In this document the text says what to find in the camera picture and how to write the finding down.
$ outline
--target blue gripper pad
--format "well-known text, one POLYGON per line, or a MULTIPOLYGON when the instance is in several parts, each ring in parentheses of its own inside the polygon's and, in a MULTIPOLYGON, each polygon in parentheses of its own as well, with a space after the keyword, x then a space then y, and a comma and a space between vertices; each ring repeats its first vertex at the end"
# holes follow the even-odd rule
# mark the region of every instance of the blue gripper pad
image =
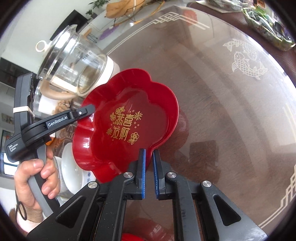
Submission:
POLYGON ((143 153, 143 164, 142 164, 142 199, 145 198, 145 176, 146 176, 146 150, 143 153))
POLYGON ((154 173, 155 195, 156 195, 156 198, 158 199, 158 197, 159 197, 159 182, 158 182, 157 164, 156 164, 156 158, 155 158, 154 152, 153 152, 152 158, 153 158, 153 173, 154 173))

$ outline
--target red object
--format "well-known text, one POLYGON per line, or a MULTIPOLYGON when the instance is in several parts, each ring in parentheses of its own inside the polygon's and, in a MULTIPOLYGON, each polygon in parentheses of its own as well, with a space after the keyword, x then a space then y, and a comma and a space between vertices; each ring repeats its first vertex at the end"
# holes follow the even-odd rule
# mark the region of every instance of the red object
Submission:
POLYGON ((144 240, 135 235, 124 233, 121 235, 121 241, 144 241, 144 240))
POLYGON ((168 230, 151 219, 136 218, 127 230, 146 241, 174 241, 173 227, 168 230))
POLYGON ((73 138, 74 158, 93 171, 100 182, 127 171, 145 148, 146 167, 152 151, 173 133, 178 102, 165 85, 153 82, 142 69, 127 69, 94 89, 82 106, 94 104, 93 115, 78 121, 73 138))

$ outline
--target potted plant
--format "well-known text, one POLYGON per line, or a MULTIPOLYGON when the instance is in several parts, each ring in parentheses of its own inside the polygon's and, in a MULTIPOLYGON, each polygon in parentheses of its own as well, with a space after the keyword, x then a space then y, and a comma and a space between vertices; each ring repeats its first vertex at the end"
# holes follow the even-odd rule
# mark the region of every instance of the potted plant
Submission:
POLYGON ((92 9, 88 10, 85 14, 90 15, 92 18, 95 18, 97 16, 97 14, 94 13, 93 10, 95 8, 102 7, 104 4, 106 4, 108 2, 109 2, 109 0, 95 0, 93 2, 90 2, 89 5, 92 5, 92 9))

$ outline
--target table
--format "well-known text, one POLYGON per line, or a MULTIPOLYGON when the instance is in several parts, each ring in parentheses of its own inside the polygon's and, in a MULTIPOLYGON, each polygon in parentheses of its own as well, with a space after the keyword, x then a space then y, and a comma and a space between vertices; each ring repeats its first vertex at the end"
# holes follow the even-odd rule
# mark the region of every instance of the table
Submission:
MULTIPOLYGON (((231 25, 178 6, 104 52, 121 70, 145 69, 175 93, 180 115, 162 159, 189 180, 210 180, 269 234, 296 193, 296 89, 272 56, 231 25)), ((60 133, 55 154, 74 129, 60 133)), ((173 240, 172 204, 156 200, 151 165, 146 199, 128 201, 123 231, 173 240)))
MULTIPOLYGON (((167 8, 172 5, 186 6, 186 4, 189 2, 190 0, 170 0, 165 2, 165 4, 161 6, 161 9, 167 8)), ((136 13, 136 15, 133 17, 133 20, 137 22, 147 18, 151 15, 151 13, 158 9, 160 3, 161 1, 143 7, 143 9, 140 9, 136 13)), ((114 19, 106 18, 105 16, 106 10, 99 14, 80 31, 80 34, 86 34, 87 31, 91 29, 91 34, 98 39, 90 38, 90 40, 95 43, 95 45, 97 45, 100 49, 106 48, 112 41, 114 41, 116 38, 118 38, 134 25, 133 21, 128 20, 127 17, 124 16, 118 18, 114 26, 114 19)))
POLYGON ((211 8, 203 6, 197 2, 191 2, 187 6, 206 12, 219 19, 222 19, 223 21, 233 25, 234 27, 238 28, 239 30, 243 31, 244 33, 252 37, 269 54, 271 54, 272 57, 276 59, 276 61, 281 65, 286 74, 290 77, 294 85, 296 84, 296 54, 294 50, 295 48, 292 48, 289 51, 284 52, 274 47, 268 40, 266 40, 259 33, 257 33, 248 26, 242 12, 220 13, 211 8))

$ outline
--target hand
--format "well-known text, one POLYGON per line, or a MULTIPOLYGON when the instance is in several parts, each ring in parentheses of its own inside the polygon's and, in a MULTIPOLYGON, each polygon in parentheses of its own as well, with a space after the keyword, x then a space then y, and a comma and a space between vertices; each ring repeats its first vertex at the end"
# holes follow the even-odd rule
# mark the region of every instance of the hand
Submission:
POLYGON ((41 177, 46 179, 41 191, 47 195, 49 199, 55 198, 60 191, 59 171, 55 167, 53 160, 53 152, 47 147, 46 149, 46 164, 43 166, 43 161, 40 159, 32 159, 23 161, 18 165, 15 172, 15 191, 17 198, 25 207, 41 210, 39 203, 36 201, 29 185, 28 179, 41 171, 41 177))

